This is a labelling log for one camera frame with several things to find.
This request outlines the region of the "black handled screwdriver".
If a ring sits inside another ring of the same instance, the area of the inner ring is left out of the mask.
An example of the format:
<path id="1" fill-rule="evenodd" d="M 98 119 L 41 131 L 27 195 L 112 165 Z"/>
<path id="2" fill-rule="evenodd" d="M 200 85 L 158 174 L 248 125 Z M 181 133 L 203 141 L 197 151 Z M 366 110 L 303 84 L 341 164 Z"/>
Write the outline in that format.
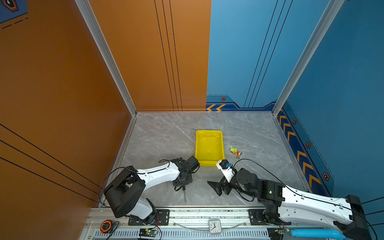
<path id="1" fill-rule="evenodd" d="M 187 197 L 186 197 L 186 186 L 182 186 L 183 195 L 184 195 L 184 203 L 187 204 Z"/>

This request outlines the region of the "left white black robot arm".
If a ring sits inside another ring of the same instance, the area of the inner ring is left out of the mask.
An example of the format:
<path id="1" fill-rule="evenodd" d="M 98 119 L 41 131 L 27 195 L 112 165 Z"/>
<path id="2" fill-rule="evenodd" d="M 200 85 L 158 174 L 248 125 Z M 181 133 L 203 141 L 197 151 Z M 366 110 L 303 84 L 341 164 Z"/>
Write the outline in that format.
<path id="1" fill-rule="evenodd" d="M 148 198 L 142 198 L 142 193 L 165 182 L 173 183 L 176 192 L 184 190 L 186 185 L 193 182 L 192 174 L 200 168 L 194 156 L 187 160 L 177 158 L 159 162 L 164 164 L 150 169 L 125 167 L 105 187 L 103 194 L 115 218 L 133 216 L 145 225 L 155 224 L 158 211 Z"/>

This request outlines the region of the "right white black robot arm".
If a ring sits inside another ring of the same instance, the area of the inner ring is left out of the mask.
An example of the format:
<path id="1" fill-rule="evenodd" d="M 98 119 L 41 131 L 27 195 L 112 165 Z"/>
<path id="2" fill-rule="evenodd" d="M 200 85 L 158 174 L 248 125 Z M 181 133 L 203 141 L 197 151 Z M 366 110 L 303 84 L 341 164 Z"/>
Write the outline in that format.
<path id="1" fill-rule="evenodd" d="M 372 239 L 360 199 L 354 195 L 334 198 L 297 190 L 279 182 L 260 179 L 241 168 L 219 168 L 223 178 L 208 185 L 221 196 L 236 191 L 240 197 L 265 206 L 264 218 L 270 225 L 306 223 L 338 231 L 352 240 Z"/>

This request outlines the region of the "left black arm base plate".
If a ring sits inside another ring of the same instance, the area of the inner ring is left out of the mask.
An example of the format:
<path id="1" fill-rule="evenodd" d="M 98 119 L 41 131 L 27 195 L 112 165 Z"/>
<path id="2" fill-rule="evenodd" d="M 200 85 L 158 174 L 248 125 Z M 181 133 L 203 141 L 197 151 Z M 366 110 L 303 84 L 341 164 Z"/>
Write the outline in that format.
<path id="1" fill-rule="evenodd" d="M 150 214 L 146 219 L 141 220 L 137 216 L 130 216 L 129 226 L 168 226 L 170 220 L 170 210 L 156 210 L 155 214 Z"/>

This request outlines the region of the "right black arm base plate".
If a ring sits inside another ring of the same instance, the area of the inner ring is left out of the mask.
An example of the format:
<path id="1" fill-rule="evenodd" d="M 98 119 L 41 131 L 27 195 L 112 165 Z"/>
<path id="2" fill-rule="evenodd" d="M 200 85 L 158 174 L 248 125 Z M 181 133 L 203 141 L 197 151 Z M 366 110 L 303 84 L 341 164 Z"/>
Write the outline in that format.
<path id="1" fill-rule="evenodd" d="M 249 220 L 252 226 L 290 226 L 291 222 L 283 222 L 279 218 L 268 220 L 265 216 L 265 209 L 249 209 L 248 210 Z"/>

